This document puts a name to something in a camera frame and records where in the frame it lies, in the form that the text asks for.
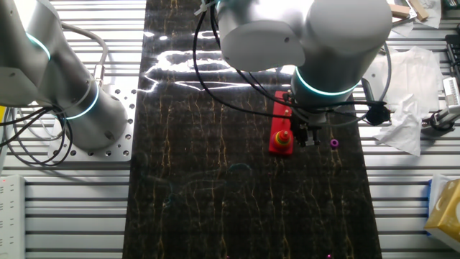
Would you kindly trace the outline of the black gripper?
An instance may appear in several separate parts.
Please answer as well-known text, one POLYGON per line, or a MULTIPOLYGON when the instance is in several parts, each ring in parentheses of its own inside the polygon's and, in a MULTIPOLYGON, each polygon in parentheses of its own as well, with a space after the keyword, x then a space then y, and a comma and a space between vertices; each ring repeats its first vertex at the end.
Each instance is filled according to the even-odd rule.
POLYGON ((290 117, 290 130, 293 134, 297 134, 297 141, 300 147, 311 145, 311 138, 308 136, 308 132, 300 132, 301 130, 312 131, 314 145, 320 145, 321 141, 318 138, 318 130, 322 128, 322 126, 306 122, 295 115, 290 117))

